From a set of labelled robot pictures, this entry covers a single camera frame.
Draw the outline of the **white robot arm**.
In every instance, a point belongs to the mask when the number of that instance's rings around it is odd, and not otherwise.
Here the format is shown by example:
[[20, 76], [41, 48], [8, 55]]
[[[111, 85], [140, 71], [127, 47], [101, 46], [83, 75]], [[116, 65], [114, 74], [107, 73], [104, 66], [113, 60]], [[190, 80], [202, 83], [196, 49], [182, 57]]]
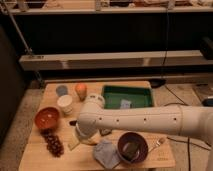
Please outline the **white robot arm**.
[[104, 98], [89, 94], [79, 112], [76, 134], [89, 139], [98, 129], [162, 133], [200, 139], [213, 146], [213, 107], [163, 106], [105, 109]]

